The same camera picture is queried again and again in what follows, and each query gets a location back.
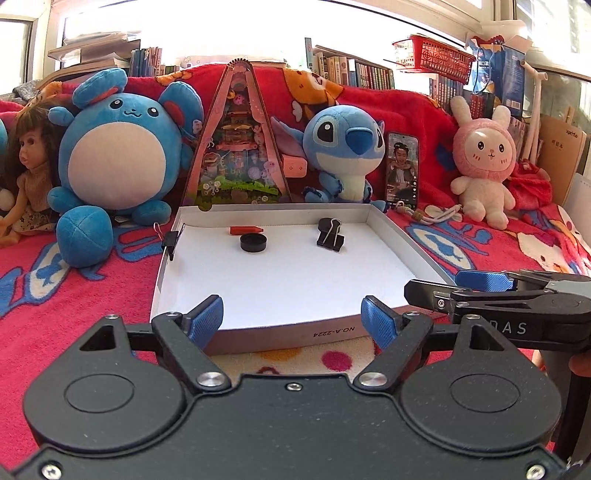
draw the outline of white tray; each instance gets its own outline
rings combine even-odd
[[[318,247],[321,218],[338,218],[340,252]],[[224,318],[211,355],[314,345],[365,336],[359,312],[366,295],[407,307],[403,288],[419,278],[453,280],[402,229],[371,205],[284,204],[181,207],[185,224],[174,260],[163,255],[151,317],[189,312],[220,295]],[[267,248],[250,254],[232,225],[264,228]]]

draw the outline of black binder clip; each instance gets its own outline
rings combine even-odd
[[[320,236],[316,241],[316,245],[339,252],[340,248],[345,243],[345,237],[339,235],[340,226],[342,224],[343,222],[336,218],[321,218],[318,222]]]
[[[160,225],[157,223],[154,224],[154,230],[156,231],[156,233],[158,234],[158,238],[160,238],[160,241],[162,242],[162,250],[168,254],[168,259],[170,261],[174,260],[174,249],[177,246],[178,239],[180,238],[181,233],[183,233],[184,226],[185,224],[183,224],[179,231],[171,230],[163,235],[162,230],[160,229]]]

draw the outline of blue gripper pad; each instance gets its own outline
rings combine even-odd
[[[361,324],[381,350],[398,336],[393,318],[367,298],[361,301]]]
[[[187,332],[189,340],[203,350],[220,328],[222,320],[223,301],[221,297],[216,296],[194,319],[191,319]]]
[[[456,274],[456,285],[476,291],[507,291],[513,289],[513,280],[500,272],[460,270]]]

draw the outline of blue nose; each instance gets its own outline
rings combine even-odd
[[[349,128],[345,134],[345,141],[357,155],[363,155],[374,144],[374,133],[369,128]]]

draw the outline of blue plush ball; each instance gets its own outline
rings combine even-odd
[[[56,226],[61,257],[69,266],[84,268],[107,259],[113,248],[113,227],[100,207],[82,206],[66,212]]]

